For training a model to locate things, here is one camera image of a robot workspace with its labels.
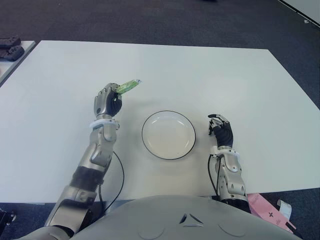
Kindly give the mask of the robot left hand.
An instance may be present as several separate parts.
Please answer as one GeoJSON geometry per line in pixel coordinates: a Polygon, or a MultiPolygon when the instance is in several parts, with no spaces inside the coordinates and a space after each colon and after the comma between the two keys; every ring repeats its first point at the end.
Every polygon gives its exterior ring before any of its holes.
{"type": "Polygon", "coordinates": [[[122,108],[122,96],[117,93],[116,83],[108,83],[94,98],[94,114],[96,119],[111,119],[122,108]]]}

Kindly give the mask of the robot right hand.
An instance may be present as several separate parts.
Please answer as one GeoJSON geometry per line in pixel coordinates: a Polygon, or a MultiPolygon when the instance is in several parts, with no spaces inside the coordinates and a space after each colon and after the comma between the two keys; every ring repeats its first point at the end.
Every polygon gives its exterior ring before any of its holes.
{"type": "Polygon", "coordinates": [[[217,147],[233,147],[234,136],[230,122],[221,114],[209,114],[208,135],[215,136],[217,147]]]}

